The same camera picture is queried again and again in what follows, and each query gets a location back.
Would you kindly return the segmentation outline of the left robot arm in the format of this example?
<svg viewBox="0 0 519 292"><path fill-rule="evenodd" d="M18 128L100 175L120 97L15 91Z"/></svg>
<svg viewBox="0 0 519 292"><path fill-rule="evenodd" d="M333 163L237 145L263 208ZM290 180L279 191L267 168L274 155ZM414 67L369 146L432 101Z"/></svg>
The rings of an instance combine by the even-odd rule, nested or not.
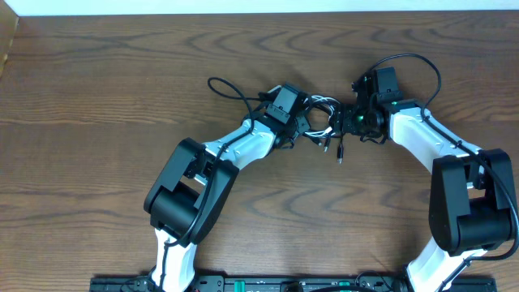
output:
<svg viewBox="0 0 519 292"><path fill-rule="evenodd" d="M158 242L155 291L184 291L195 277L199 243L215 225L238 173L277 148L292 148L309 128L311 95L290 84L259 94L238 129L175 148L144 200Z"/></svg>

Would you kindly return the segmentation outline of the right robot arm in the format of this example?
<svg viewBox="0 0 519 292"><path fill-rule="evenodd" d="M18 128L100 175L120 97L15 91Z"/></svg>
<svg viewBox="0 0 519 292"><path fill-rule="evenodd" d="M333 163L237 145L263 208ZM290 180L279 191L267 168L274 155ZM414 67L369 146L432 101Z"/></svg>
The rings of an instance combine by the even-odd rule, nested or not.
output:
<svg viewBox="0 0 519 292"><path fill-rule="evenodd" d="M431 240L393 281L395 291L445 291L474 261L505 260L518 249L518 210L509 155L465 142L416 100L406 100L394 68L371 68L341 107L342 133L391 140L431 173Z"/></svg>

